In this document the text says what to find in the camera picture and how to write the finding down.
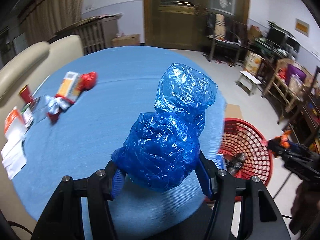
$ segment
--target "curtain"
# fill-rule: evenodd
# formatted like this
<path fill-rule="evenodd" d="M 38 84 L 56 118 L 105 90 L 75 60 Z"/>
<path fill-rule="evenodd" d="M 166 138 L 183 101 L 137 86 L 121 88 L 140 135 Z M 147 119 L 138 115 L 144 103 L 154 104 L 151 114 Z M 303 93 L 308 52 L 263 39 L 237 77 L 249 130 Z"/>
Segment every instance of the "curtain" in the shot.
<path fill-rule="evenodd" d="M 33 0 L 19 15 L 28 45 L 48 41 L 56 31 L 81 20 L 82 0 Z"/>

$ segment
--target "metal screw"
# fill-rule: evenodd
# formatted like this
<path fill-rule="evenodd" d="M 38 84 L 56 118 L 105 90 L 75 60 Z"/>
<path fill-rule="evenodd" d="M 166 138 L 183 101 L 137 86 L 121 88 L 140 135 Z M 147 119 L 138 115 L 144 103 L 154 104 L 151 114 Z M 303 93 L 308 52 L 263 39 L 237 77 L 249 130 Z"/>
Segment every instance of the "metal screw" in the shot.
<path fill-rule="evenodd" d="M 106 173 L 105 170 L 97 170 L 97 171 L 96 171 L 96 174 L 97 174 L 98 176 L 103 176 L 105 173 Z"/>
<path fill-rule="evenodd" d="M 258 176 L 253 176 L 251 178 L 254 182 L 259 182 L 260 181 L 260 178 Z"/>
<path fill-rule="evenodd" d="M 221 176 L 226 176 L 227 172 L 225 170 L 218 170 L 218 174 Z"/>
<path fill-rule="evenodd" d="M 64 181 L 64 182 L 67 182 L 69 180 L 70 180 L 70 176 L 69 175 L 66 175 L 66 176 L 62 177 L 62 181 Z"/>

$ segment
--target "computer monitor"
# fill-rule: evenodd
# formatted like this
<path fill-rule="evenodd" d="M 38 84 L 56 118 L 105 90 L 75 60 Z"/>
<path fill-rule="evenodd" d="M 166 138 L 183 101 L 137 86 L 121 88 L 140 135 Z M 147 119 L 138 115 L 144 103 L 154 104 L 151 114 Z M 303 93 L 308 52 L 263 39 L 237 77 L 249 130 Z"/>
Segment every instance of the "computer monitor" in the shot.
<path fill-rule="evenodd" d="M 296 52 L 299 52 L 300 44 L 294 38 L 288 37 L 285 43 L 291 46 Z"/>
<path fill-rule="evenodd" d="M 267 35 L 267 40 L 271 41 L 274 45 L 282 47 L 284 45 L 287 34 L 278 30 L 276 28 L 271 27 L 269 33 Z"/>

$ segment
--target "white stool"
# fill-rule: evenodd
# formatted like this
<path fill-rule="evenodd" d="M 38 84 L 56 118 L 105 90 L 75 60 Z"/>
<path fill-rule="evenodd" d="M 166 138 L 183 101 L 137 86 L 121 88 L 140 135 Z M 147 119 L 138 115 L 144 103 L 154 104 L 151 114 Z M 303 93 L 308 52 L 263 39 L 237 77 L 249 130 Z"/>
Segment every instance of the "white stool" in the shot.
<path fill-rule="evenodd" d="M 253 93 L 257 89 L 258 85 L 261 84 L 261 82 L 258 79 L 256 79 L 254 76 L 252 76 L 249 72 L 243 70 L 243 71 L 240 71 L 240 77 L 236 83 L 240 83 L 240 80 L 243 77 L 252 84 L 252 87 L 251 87 L 251 90 L 249 93 L 249 96 L 251 96 L 251 95 L 253 95 Z"/>

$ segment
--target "red cup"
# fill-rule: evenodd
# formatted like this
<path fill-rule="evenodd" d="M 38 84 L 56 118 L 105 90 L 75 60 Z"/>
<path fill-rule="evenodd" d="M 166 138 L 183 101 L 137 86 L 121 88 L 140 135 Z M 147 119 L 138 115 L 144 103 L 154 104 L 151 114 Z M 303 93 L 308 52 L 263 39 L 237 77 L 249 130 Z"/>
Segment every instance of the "red cup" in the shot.
<path fill-rule="evenodd" d="M 33 103 L 33 97 L 30 93 L 28 85 L 25 85 L 23 89 L 21 89 L 19 95 L 26 104 Z"/>

